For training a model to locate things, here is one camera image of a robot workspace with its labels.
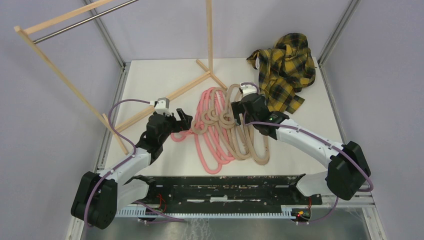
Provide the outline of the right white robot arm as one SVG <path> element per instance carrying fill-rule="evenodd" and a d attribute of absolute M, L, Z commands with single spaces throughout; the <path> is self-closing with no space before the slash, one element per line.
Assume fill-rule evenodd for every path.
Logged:
<path fill-rule="evenodd" d="M 265 98 L 257 93 L 248 94 L 230 104 L 238 125 L 253 126 L 263 136 L 289 144 L 318 161 L 326 170 L 314 174 L 301 174 L 295 187 L 289 189 L 289 199 L 302 204 L 312 195 L 333 194 L 342 200 L 350 200 L 357 192 L 366 192 L 374 185 L 371 170 L 361 146 L 353 141 L 346 144 L 301 127 L 285 113 L 269 111 Z"/>

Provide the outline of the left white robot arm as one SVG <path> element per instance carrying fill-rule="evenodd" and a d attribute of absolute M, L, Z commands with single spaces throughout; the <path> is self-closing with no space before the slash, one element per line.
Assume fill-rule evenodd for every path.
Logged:
<path fill-rule="evenodd" d="M 142 200 L 150 204 L 158 191 L 152 180 L 137 173 L 150 166 L 163 152 L 163 144 L 172 133 L 188 131 L 193 117 L 176 109 L 180 119 L 154 112 L 140 136 L 135 150 L 123 160 L 100 173 L 86 172 L 80 180 L 70 214 L 101 230 L 108 227 L 126 206 Z"/>

